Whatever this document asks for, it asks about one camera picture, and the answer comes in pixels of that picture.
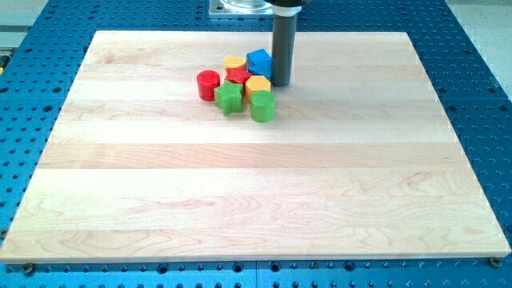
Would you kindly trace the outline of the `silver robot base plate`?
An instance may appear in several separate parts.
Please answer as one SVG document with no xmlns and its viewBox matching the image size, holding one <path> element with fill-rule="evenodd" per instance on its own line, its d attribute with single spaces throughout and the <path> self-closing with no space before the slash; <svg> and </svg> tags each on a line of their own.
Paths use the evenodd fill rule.
<svg viewBox="0 0 512 288">
<path fill-rule="evenodd" d="M 256 16 L 272 14 L 271 4 L 264 0 L 209 0 L 209 14 L 216 17 Z"/>
</svg>

